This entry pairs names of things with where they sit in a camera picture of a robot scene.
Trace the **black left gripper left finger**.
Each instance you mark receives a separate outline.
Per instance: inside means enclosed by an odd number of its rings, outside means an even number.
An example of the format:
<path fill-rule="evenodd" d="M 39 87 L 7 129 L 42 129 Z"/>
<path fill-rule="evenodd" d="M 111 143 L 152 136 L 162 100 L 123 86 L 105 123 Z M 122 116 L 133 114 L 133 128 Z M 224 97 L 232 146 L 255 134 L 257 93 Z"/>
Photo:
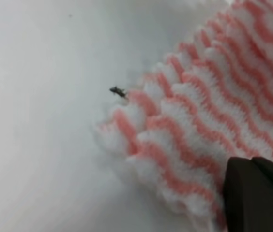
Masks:
<path fill-rule="evenodd" d="M 230 232 L 273 232 L 273 208 L 250 205 L 250 160 L 228 160 L 223 188 L 227 228 Z"/>

